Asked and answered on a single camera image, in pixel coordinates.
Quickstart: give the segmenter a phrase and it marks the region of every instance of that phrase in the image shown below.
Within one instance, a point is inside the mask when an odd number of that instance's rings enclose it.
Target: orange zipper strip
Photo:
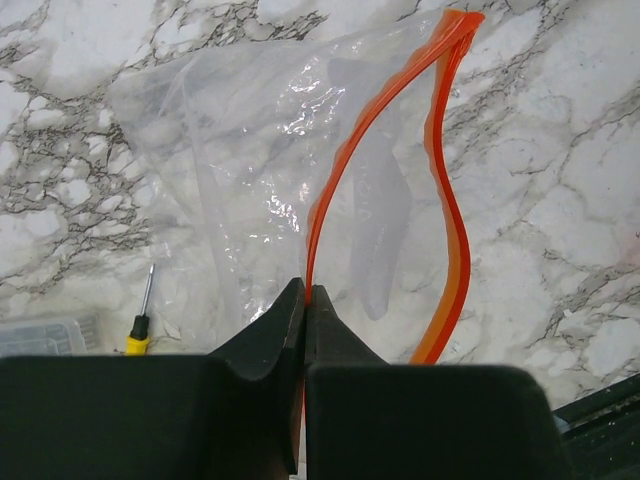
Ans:
[[[442,149],[442,124],[456,70],[469,50],[473,36],[483,20],[484,15],[481,13],[445,10],[429,41],[411,55],[404,68],[392,76],[380,93],[364,107],[356,121],[351,136],[336,151],[329,180],[309,212],[306,272],[307,305],[311,303],[313,267],[322,224],[340,178],[353,152],[384,108],[418,75],[437,61],[436,84],[434,86],[431,110],[424,125],[424,147],[430,158],[431,172],[436,180],[438,194],[442,200],[442,210],[447,230],[449,271],[438,307],[411,358],[411,363],[435,363],[437,361],[460,317],[469,288],[471,276],[469,242],[462,215],[447,175]]]

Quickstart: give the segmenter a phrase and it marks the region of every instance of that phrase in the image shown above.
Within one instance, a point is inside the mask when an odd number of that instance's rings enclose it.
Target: plastic bag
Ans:
[[[327,286],[374,349],[393,345],[395,329],[417,341],[429,325],[413,360],[435,361],[470,272],[442,120],[482,20],[446,10],[326,43],[235,44],[114,83],[117,118],[155,173],[155,313],[186,343],[214,348],[302,275],[308,292]],[[314,276],[321,230],[327,258]],[[390,315],[394,285],[423,274],[431,280],[410,293],[428,287],[435,304],[444,292],[432,322]],[[379,353],[406,356],[396,347]]]

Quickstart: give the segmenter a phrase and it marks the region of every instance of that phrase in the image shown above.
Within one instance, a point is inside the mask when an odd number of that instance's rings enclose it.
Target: screwdriver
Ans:
[[[151,292],[151,285],[153,283],[153,271],[155,270],[155,263],[151,264],[149,269],[149,277],[147,277],[147,287],[144,290],[144,299],[142,300],[142,309],[140,315],[136,315],[133,320],[133,328],[131,333],[127,337],[127,347],[125,349],[125,355],[144,355],[147,353],[147,347],[149,346],[149,317],[147,316],[147,305],[149,304],[149,293]]]

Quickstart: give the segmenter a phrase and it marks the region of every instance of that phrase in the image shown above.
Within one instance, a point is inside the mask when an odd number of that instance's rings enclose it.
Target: white marble table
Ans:
[[[108,348],[123,347],[152,195],[105,105],[121,72],[446,3],[488,17],[446,123],[473,274],[444,360],[526,368],[555,406],[640,370],[636,0],[156,3],[0,1],[2,318],[95,311]],[[186,349],[162,326],[154,338],[155,351]]]

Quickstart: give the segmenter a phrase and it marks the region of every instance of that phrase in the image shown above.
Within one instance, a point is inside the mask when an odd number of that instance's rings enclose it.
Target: clear plastic box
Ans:
[[[0,323],[0,357],[82,355],[99,345],[92,315],[16,319]]]

